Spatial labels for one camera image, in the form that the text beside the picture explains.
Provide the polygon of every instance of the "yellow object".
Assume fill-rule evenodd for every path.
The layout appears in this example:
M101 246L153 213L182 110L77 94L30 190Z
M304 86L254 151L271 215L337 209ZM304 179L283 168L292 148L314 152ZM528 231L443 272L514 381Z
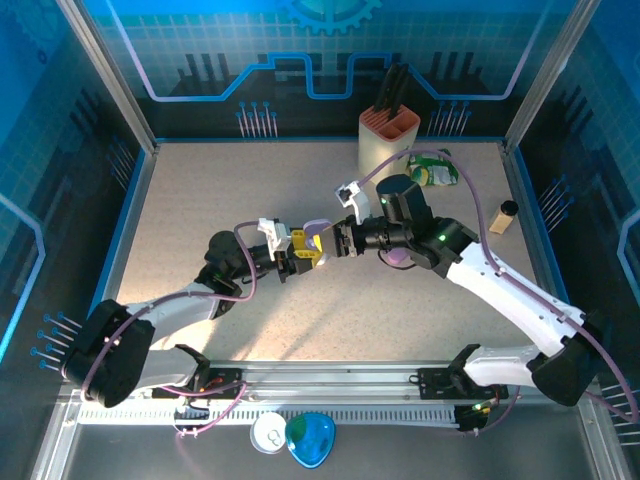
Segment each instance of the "yellow object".
M319 240L316 241L317 235L314 235L313 242L317 245ZM322 250L318 248L319 251L309 250L306 244L307 235L304 233L304 230L292 230L291 231L291 242L293 243L293 253L298 258L309 258L311 259L311 266L316 268L318 261L322 258Z
M320 235L313 236L313 243L316 245L316 248L319 251L322 251L322 241L320 240Z

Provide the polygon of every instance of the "small bottle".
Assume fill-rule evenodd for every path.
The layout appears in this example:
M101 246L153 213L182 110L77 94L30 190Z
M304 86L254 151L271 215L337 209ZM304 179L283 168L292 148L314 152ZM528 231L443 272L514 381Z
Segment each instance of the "small bottle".
M489 231L503 234L507 227L513 222L513 218L518 213L518 204L513 200L507 200L494 215L489 226Z

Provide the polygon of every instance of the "gear graphic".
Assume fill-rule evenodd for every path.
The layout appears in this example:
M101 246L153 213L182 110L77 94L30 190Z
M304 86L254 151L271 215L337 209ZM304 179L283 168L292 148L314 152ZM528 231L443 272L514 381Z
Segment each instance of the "gear graphic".
M381 7L380 0L284 0L282 7L301 28L310 27L314 35L324 31L332 35L359 28L363 19L370 20L371 11Z
M39 48L54 40L61 26L55 0L0 0L0 12L13 13L22 31Z

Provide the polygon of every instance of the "white container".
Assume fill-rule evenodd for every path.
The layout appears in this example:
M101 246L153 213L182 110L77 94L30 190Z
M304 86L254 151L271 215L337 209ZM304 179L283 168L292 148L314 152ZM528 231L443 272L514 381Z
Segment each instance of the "white container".
M388 119L389 109L374 113L373 107L360 115L358 128L358 169L362 175L369 174L394 153L413 146L420 127L420 117L404 105L398 114ZM371 181L377 184L390 175L406 173L409 157L405 156L383 168Z
M278 453L287 443L284 433L286 426L287 421L282 415L275 412L263 413L251 425L251 444L261 453Z

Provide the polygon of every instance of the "purple object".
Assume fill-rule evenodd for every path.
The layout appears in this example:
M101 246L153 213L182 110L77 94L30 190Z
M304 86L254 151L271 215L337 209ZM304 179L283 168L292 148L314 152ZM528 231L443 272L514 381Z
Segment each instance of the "purple object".
M332 223L326 218L319 218L318 220L309 220L302 226L302 230L307 235L305 244L309 250L318 250L316 244L313 242L313 236L319 234L322 230L330 227Z
M409 258L409 254L405 248L393 248L387 253L387 262L389 262L389 265L400 265L407 258Z

